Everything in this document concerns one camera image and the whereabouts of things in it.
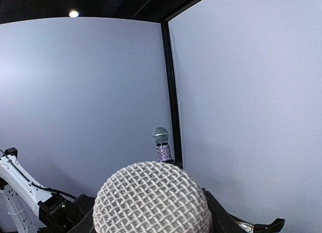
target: black pole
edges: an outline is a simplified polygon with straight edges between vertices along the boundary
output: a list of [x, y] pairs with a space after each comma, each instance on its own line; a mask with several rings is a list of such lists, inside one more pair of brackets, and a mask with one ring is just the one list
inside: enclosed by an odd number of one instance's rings
[[173, 64], [169, 24], [167, 21], [161, 22], [161, 30], [162, 30], [163, 47], [165, 52], [167, 78], [168, 78], [169, 101], [170, 101], [170, 110], [171, 110], [172, 135], [173, 135], [173, 143], [174, 143], [174, 150], [175, 150], [175, 160], [177, 163], [179, 163], [180, 168], [183, 168], [177, 86], [176, 86], [175, 68]]

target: sparkly microphone handle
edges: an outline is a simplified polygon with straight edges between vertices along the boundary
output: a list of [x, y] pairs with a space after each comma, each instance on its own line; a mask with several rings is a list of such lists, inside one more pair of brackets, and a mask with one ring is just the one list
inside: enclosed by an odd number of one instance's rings
[[171, 153], [169, 144], [164, 143], [163, 145], [156, 146], [157, 161], [164, 162], [171, 160]]

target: black clamp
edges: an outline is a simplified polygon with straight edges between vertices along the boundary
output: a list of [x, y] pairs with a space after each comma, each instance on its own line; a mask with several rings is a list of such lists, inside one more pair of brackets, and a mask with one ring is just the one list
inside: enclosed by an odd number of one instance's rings
[[164, 161], [163, 163], [172, 164], [182, 169], [182, 163], [176, 162], [173, 159]]
[[18, 150], [15, 147], [11, 147], [9, 149], [6, 149], [5, 154], [7, 156], [12, 155], [12, 156], [16, 156], [16, 158], [18, 158]]
[[280, 232], [284, 227], [284, 219], [276, 219], [271, 224], [255, 224], [254, 233], [276, 233]]

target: microphone grille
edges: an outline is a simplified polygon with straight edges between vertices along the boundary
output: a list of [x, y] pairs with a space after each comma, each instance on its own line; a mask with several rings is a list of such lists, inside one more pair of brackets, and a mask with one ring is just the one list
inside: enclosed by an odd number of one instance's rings
[[167, 142], [169, 140], [169, 133], [164, 127], [157, 127], [152, 133], [155, 143]]
[[102, 186], [93, 207], [97, 233], [208, 233], [202, 189], [178, 167], [157, 162], [128, 166]]

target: white partition panel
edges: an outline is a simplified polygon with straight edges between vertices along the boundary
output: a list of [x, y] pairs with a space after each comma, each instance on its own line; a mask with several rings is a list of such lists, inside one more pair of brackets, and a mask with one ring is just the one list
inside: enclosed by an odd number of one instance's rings
[[185, 169], [237, 217], [322, 229], [322, 0], [203, 0], [170, 22]]
[[35, 179], [95, 196], [122, 167], [157, 159], [152, 131], [171, 132], [160, 24], [59, 18], [0, 34], [0, 148], [15, 146]]

